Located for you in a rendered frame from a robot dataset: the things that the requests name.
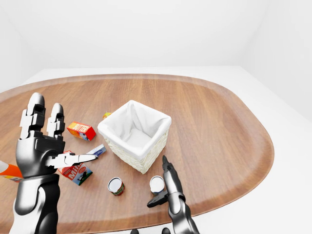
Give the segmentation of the white lined wicker basket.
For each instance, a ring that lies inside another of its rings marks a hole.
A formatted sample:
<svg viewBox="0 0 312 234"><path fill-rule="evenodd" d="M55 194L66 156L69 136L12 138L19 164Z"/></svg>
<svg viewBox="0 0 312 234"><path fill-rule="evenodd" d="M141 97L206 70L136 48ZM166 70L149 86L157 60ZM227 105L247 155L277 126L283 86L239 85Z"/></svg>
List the white lined wicker basket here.
<svg viewBox="0 0 312 234"><path fill-rule="evenodd" d="M114 154L145 174L165 147L171 123L170 116L130 100L97 129Z"/></svg>

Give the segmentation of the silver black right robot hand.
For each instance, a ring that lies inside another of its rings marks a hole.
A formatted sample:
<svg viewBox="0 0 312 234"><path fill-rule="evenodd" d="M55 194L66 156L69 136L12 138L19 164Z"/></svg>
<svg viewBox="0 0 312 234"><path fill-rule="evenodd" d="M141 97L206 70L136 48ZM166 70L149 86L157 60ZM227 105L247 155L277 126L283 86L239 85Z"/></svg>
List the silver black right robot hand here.
<svg viewBox="0 0 312 234"><path fill-rule="evenodd" d="M185 200L182 185L173 164L167 160L165 155L162 157L162 161L162 168L164 170L164 182L167 190L160 192L158 195L152 198L147 203L147 207L151 208L168 201L170 211L173 214L177 214L181 209L179 201L180 197L182 198L182 200Z"/></svg>

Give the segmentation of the blue labelled soup tin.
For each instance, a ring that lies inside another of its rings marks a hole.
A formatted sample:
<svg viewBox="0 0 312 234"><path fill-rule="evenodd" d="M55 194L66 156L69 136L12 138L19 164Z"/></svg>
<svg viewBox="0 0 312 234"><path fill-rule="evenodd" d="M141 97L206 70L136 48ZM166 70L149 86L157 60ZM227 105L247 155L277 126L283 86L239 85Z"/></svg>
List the blue labelled soup tin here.
<svg viewBox="0 0 312 234"><path fill-rule="evenodd" d="M161 176L154 176L150 180L150 190L153 195L158 195L164 190L165 183L164 179Z"/></svg>

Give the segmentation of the red green labelled tin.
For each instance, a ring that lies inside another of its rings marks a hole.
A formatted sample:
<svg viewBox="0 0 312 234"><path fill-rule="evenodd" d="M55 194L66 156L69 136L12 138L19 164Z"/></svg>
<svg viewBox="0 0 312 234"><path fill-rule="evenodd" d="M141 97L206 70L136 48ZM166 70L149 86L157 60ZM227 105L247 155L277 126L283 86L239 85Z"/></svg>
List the red green labelled tin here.
<svg viewBox="0 0 312 234"><path fill-rule="evenodd" d="M125 186L119 177L114 177L108 182L108 190L115 196L124 192Z"/></svg>

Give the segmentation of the red butter box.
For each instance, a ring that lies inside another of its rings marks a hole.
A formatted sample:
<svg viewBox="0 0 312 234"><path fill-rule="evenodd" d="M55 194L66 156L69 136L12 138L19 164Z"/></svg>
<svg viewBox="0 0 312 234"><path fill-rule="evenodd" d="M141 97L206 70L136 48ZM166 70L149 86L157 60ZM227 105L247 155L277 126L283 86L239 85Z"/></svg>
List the red butter box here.
<svg viewBox="0 0 312 234"><path fill-rule="evenodd" d="M73 121L67 130L75 137L81 138L87 141L91 141L96 133L91 125L83 124L80 122Z"/></svg>

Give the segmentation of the blue white flat box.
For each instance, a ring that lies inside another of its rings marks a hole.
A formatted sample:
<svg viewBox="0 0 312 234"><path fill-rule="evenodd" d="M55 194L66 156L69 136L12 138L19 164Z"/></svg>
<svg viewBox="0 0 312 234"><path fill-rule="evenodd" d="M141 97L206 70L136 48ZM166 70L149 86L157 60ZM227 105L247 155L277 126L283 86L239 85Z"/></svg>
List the blue white flat box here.
<svg viewBox="0 0 312 234"><path fill-rule="evenodd" d="M91 151L87 152L88 155L96 155L99 157L101 154L106 152L106 148L103 144L97 146L96 148L92 149Z"/></svg>

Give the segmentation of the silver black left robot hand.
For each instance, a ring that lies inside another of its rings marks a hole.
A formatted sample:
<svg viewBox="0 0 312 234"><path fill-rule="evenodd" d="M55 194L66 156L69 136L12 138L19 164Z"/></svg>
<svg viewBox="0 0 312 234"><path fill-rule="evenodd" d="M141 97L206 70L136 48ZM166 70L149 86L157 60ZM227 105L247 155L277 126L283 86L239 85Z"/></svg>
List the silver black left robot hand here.
<svg viewBox="0 0 312 234"><path fill-rule="evenodd" d="M47 121L47 133L41 131L45 121L45 102L40 93L33 93L23 110L17 142L16 161L24 178L50 175L57 168L75 166L98 159L97 155L64 153L65 130L63 107L55 103Z"/></svg>

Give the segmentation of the red milk carton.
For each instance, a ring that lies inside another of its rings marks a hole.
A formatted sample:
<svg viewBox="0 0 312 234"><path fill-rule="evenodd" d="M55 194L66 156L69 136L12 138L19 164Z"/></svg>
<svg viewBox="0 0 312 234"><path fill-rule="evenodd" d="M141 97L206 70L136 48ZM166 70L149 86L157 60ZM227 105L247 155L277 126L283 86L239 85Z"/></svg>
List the red milk carton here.
<svg viewBox="0 0 312 234"><path fill-rule="evenodd" d="M58 171L77 185L81 185L93 172L84 164L58 168Z"/></svg>

